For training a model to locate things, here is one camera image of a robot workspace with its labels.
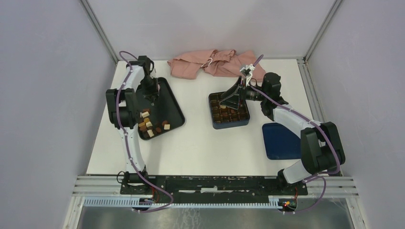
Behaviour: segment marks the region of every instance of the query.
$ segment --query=black tray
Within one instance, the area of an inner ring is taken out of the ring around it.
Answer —
[[[162,133],[157,133],[153,137],[148,138],[145,138],[142,131],[138,129],[139,137],[143,140],[149,140],[154,137],[160,136],[164,133],[169,132],[170,130],[182,126],[186,122],[183,112],[181,111],[176,97],[174,97],[174,94],[171,91],[167,80],[163,77],[159,77],[158,84],[160,86],[159,98],[155,101],[154,106],[152,106],[150,102],[143,97],[143,89],[141,85],[139,85],[137,91],[135,92],[140,109],[150,109],[150,113],[147,118],[150,119],[153,127],[159,127],[162,129]],[[163,127],[161,126],[163,121],[169,122],[170,130],[163,130]]]

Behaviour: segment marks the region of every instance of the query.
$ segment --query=pink object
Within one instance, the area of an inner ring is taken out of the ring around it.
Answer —
[[[202,68],[206,73],[213,76],[238,77],[242,65],[253,64],[256,56],[253,51],[246,51],[236,55],[235,50],[218,51],[216,49],[186,52],[167,61],[172,76],[195,79],[197,72]],[[265,70],[256,65],[253,71],[253,79],[261,82]]]

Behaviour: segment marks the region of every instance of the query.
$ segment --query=white table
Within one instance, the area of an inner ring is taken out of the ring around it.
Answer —
[[[296,60],[262,60],[266,72],[281,76],[281,95],[296,110],[312,117]],[[125,77],[126,63],[117,65],[111,88]],[[149,174],[275,176],[296,160],[269,160],[263,142],[262,125],[270,123],[260,102],[247,101],[251,115],[246,126],[215,130],[212,127],[208,94],[229,89],[236,78],[214,77],[199,71],[197,79],[170,76],[166,61],[155,61],[157,77],[164,77],[186,118],[186,123],[148,141],[139,139]],[[88,174],[117,174],[125,170],[121,138],[108,119],[107,107],[101,119]]]

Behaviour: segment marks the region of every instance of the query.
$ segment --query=folded fabric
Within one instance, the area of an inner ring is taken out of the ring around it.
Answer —
[[[253,51],[246,51],[236,55],[235,50],[218,51],[216,49],[186,52],[180,56],[167,61],[172,76],[195,79],[197,72],[202,68],[206,73],[213,76],[238,77],[240,68],[256,61]],[[261,82],[265,70],[256,65],[253,71],[253,78]]]

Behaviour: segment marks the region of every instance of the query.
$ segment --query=white wall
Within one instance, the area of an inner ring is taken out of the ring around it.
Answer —
[[[114,64],[79,1],[0,1],[0,228],[62,226]]]
[[[368,227],[404,228],[405,1],[346,0],[309,70]]]
[[[334,0],[89,0],[115,51],[171,59],[205,49],[304,56]]]

